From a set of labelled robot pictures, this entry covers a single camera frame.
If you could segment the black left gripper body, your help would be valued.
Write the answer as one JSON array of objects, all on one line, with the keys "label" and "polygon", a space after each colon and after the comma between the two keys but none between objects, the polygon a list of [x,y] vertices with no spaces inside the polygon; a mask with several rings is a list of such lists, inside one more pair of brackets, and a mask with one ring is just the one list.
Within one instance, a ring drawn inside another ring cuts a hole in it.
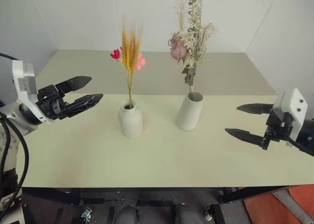
[{"label": "black left gripper body", "polygon": [[49,85],[39,89],[37,97],[37,106],[49,119],[62,120],[67,117],[65,112],[66,103],[63,100],[64,95],[60,95],[54,85]]}]

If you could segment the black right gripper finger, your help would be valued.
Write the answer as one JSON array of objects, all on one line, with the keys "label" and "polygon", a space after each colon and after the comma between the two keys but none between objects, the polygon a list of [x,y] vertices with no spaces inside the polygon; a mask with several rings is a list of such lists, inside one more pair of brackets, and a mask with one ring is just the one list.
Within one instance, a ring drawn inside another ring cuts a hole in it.
[{"label": "black right gripper finger", "polygon": [[267,146],[263,145],[263,137],[261,136],[251,134],[249,131],[236,128],[226,128],[225,131],[241,141],[257,145],[262,149],[267,149]]},{"label": "black right gripper finger", "polygon": [[236,109],[249,114],[270,114],[272,104],[252,103],[238,106]]}]

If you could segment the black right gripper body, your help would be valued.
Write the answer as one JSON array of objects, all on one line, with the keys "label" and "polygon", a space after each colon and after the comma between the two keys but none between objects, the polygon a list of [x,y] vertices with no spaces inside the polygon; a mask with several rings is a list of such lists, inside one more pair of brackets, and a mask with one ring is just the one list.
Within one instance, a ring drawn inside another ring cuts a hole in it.
[{"label": "black right gripper body", "polygon": [[279,116],[274,109],[270,110],[269,117],[266,121],[266,131],[262,140],[262,149],[267,150],[270,141],[292,141],[290,134],[293,129],[292,122],[294,121],[293,116],[286,112],[279,112]]}]

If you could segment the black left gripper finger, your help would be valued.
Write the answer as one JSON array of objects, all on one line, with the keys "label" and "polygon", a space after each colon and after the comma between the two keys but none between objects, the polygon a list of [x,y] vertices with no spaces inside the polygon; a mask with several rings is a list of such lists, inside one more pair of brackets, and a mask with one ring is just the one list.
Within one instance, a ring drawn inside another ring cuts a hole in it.
[{"label": "black left gripper finger", "polygon": [[92,77],[90,76],[75,76],[71,79],[68,79],[59,84],[56,84],[55,87],[62,96],[65,96],[69,92],[74,92],[76,90],[83,88],[91,80],[92,80]]},{"label": "black left gripper finger", "polygon": [[103,94],[91,94],[76,99],[73,103],[65,106],[64,114],[66,117],[73,117],[80,114],[98,104],[103,96]]}]

